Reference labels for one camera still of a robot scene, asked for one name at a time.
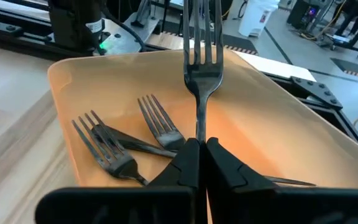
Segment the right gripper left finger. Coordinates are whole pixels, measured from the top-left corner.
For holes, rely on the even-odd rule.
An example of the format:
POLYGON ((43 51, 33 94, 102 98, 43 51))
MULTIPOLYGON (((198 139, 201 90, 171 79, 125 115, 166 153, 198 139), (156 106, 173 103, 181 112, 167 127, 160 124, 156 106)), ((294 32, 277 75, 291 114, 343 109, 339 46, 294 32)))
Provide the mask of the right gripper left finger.
POLYGON ((36 224, 192 224, 200 145, 189 138, 146 187, 67 187, 42 197, 36 224))

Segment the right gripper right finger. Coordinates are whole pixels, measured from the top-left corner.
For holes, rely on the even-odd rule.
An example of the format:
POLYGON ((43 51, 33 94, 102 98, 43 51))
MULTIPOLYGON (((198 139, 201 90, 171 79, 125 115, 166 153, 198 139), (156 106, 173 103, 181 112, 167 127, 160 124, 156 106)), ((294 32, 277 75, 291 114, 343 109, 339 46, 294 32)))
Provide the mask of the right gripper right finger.
POLYGON ((279 186, 217 138, 206 143, 206 162, 214 224, 358 224, 358 189, 279 186))

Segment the black metal fork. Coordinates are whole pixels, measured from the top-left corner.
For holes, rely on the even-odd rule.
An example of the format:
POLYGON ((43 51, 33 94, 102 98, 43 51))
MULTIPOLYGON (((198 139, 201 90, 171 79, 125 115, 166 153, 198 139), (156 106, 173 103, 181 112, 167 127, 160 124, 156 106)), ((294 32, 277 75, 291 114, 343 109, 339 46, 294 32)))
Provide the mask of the black metal fork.
POLYGON ((206 107, 208 98, 216 91, 223 80, 224 45, 221 0, 214 0, 214 43, 216 46, 216 62, 213 63, 211 31, 209 24, 209 1, 202 0, 205 9, 204 31, 204 63, 201 63, 201 33, 199 19, 199 0, 193 4, 183 0, 183 54, 184 81, 187 89, 196 99, 196 139, 199 143, 206 142, 206 107), (194 10, 194 47, 193 59, 190 63, 190 10, 194 10))
POLYGON ((167 151, 178 152, 186 143, 155 95, 137 99, 141 113, 157 142, 167 151))
POLYGON ((114 178, 132 179, 143 186, 148 185, 149 181, 139 174, 137 161, 127 152, 117 137, 108 131, 108 127, 101 118, 93 110, 90 113, 98 124, 94 123, 88 113, 85 113, 84 116, 93 127, 94 132, 81 116, 78 117, 90 139, 74 119, 71 123, 99 166, 114 178))

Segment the orange plastic bin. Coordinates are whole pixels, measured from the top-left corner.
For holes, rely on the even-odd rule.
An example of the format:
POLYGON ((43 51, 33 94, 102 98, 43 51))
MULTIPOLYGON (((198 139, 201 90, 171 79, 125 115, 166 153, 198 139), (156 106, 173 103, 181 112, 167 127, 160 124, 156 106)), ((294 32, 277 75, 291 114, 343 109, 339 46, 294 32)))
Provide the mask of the orange plastic bin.
MULTIPOLYGON (((182 135, 195 136, 195 97, 184 83, 180 50, 66 59, 49 67, 48 78, 83 187, 136 186, 107 174, 76 132, 93 113, 154 143, 137 102, 153 94, 182 135)), ((230 50, 223 82, 208 100, 206 135, 260 174, 358 189, 358 143, 230 50)))

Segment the white panel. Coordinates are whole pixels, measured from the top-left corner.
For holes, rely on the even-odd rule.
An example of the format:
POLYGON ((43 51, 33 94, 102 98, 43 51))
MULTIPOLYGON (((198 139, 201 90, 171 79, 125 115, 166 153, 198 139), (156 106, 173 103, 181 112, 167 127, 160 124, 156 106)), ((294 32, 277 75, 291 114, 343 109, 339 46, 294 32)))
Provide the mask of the white panel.
POLYGON ((261 72, 285 78, 298 77, 312 82, 316 81, 314 76, 312 76, 312 74, 305 68, 297 67, 276 60, 270 60, 256 55, 246 54, 243 52, 234 51, 234 53, 238 54, 240 58, 261 72))

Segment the black striped-edge floor mat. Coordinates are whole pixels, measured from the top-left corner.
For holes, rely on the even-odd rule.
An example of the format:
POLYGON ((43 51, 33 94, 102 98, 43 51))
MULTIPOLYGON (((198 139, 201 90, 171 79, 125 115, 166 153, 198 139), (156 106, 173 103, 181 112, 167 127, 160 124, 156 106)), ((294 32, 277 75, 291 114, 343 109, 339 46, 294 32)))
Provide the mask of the black striped-edge floor mat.
POLYGON ((348 62, 346 60, 341 60, 338 58, 331 58, 331 60, 344 73, 358 77, 358 64, 357 63, 348 62))
POLYGON ((234 37, 231 35, 223 35, 224 47, 227 49, 243 52, 246 54, 256 55, 259 53, 250 40, 234 37))

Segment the white plastic bucket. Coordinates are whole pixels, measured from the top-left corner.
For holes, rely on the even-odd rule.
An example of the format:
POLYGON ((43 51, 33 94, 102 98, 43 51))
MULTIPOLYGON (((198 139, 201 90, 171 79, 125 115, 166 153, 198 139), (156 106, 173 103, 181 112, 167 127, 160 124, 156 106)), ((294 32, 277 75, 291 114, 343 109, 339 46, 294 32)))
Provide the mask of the white plastic bucket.
POLYGON ((246 37, 259 37, 280 0, 248 0, 238 32, 246 37))

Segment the black computer tower blue light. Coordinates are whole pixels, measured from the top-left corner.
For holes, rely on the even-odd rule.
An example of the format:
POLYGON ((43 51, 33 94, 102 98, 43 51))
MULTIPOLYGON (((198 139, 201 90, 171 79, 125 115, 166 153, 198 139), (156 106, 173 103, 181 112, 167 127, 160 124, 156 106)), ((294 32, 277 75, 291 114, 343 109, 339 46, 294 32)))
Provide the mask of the black computer tower blue light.
POLYGON ((288 16, 287 24, 297 29, 303 29, 313 21, 320 8, 321 6, 316 0, 297 0, 288 16))

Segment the black corner bracket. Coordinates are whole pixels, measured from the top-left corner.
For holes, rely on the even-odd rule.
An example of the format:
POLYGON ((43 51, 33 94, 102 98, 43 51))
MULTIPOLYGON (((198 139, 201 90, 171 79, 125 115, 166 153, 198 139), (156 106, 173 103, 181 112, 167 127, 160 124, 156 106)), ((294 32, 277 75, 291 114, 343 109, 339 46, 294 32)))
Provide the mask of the black corner bracket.
POLYGON ((312 97, 318 99, 319 101, 322 101, 323 103, 326 103, 335 109, 342 109, 342 104, 325 84, 294 76, 290 77, 290 80, 297 87, 301 88, 304 91, 307 91, 312 97))

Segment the gray metal base plate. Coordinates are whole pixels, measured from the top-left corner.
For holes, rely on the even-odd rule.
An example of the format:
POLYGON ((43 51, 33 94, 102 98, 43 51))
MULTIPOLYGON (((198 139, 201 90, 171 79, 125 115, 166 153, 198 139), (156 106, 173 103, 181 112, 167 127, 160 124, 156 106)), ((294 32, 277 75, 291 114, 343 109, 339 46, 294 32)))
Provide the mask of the gray metal base plate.
MULTIPOLYGON (((137 13, 132 13, 123 24, 131 28, 146 43, 155 30, 160 31, 160 20, 146 14, 141 20, 144 26, 136 27, 131 24, 136 17, 137 13)), ((140 50, 140 44, 128 31, 107 18, 104 18, 104 24, 103 32, 110 35, 99 46, 106 51, 106 55, 135 53, 140 50)))

